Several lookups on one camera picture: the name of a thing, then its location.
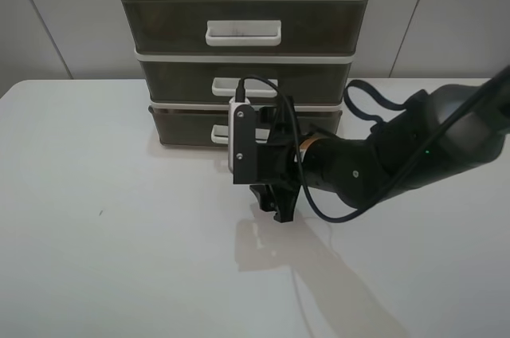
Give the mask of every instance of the plastic drawer unit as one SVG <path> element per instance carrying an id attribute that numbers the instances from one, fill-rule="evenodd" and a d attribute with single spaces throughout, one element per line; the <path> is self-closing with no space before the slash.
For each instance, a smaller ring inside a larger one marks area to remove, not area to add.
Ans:
<path id="1" fill-rule="evenodd" d="M 227 104 L 241 77 L 270 79 L 295 104 L 335 105 L 342 100 L 352 57 L 155 56 L 136 54 L 153 101 Z M 259 81 L 246 81 L 254 104 L 274 102 L 277 93 Z"/>
<path id="2" fill-rule="evenodd" d="M 225 104 L 161 104 L 152 102 L 149 112 L 154 117 L 161 144 L 221 147 L 228 144 L 228 105 Z M 301 131 L 312 125 L 336 132 L 342 114 L 340 106 L 296 106 Z M 262 126 L 257 140 L 263 143 L 269 134 Z"/>
<path id="3" fill-rule="evenodd" d="M 139 53 L 346 56 L 367 0 L 121 0 Z"/>

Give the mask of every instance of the table surface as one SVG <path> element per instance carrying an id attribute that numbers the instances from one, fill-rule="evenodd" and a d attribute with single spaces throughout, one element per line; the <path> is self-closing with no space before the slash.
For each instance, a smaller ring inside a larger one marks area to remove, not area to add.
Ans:
<path id="1" fill-rule="evenodd" d="M 483 80 L 369 81 L 403 101 Z M 147 104 L 142 80 L 24 81 L 0 100 L 2 336 L 510 335 L 510 148 L 343 225 L 300 197 L 281 225 L 224 151 L 161 146 Z M 369 127 L 345 113 L 339 133 Z"/>

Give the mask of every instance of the drawer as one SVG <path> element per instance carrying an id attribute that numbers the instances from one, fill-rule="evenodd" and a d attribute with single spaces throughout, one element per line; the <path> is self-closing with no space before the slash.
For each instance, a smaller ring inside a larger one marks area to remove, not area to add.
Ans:
<path id="1" fill-rule="evenodd" d="M 352 57 L 180 57 L 137 53 L 158 102 L 227 104 L 240 78 L 259 75 L 273 81 L 296 104 L 339 104 Z M 247 81 L 254 104 L 274 101 L 276 92 Z"/>
<path id="2" fill-rule="evenodd" d="M 122 0 L 140 53 L 352 55 L 367 0 Z"/>
<path id="3" fill-rule="evenodd" d="M 221 147 L 228 143 L 228 106 L 226 105 L 173 105 L 152 103 L 149 112 L 164 145 L 190 145 Z M 301 131 L 312 124 L 336 132 L 341 111 L 339 106 L 313 108 L 296 107 Z M 267 138 L 267 130 L 257 130 L 257 138 Z"/>

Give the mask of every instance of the dark drawer front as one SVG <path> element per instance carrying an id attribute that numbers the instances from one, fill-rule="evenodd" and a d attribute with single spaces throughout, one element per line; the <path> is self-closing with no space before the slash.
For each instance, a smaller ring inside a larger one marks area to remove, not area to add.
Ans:
<path id="1" fill-rule="evenodd" d="M 322 54 L 355 52 L 365 1 L 122 0 L 140 53 Z M 278 45 L 212 46 L 208 21 L 281 21 Z"/>
<path id="2" fill-rule="evenodd" d="M 237 80 L 253 74 L 277 81 L 284 94 L 292 96 L 296 104 L 339 104 L 351 66 L 152 61 L 140 63 L 153 101 L 210 104 L 228 103 L 237 87 Z M 261 88 L 271 92 L 269 87 L 262 85 Z M 271 97 L 256 96 L 257 92 L 250 94 L 248 90 L 252 103 L 274 102 Z"/>
<path id="3" fill-rule="evenodd" d="M 149 107 L 161 144 L 225 147 L 211 140 L 215 125 L 228 124 L 227 111 L 174 110 Z M 302 132 L 312 124 L 336 132 L 341 112 L 298 112 Z"/>

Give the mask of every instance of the white drawer handle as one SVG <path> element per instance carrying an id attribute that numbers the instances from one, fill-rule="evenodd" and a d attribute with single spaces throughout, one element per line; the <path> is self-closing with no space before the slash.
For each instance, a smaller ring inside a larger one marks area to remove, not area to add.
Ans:
<path id="1" fill-rule="evenodd" d="M 278 86 L 278 80 L 270 80 Z M 212 85 L 213 95 L 233 97 L 238 82 L 239 78 L 236 77 L 215 77 Z M 247 97 L 275 97 L 277 95 L 274 89 L 255 79 L 247 79 L 245 88 Z"/>
<path id="2" fill-rule="evenodd" d="M 255 130 L 255 139 L 258 143 L 265 143 L 269 137 L 268 129 L 256 129 Z M 213 126 L 213 129 L 210 132 L 210 139 L 215 144 L 229 144 L 229 127 L 226 125 L 217 125 Z"/>
<path id="3" fill-rule="evenodd" d="M 279 45 L 281 21 L 208 21 L 206 43 L 213 47 Z"/>

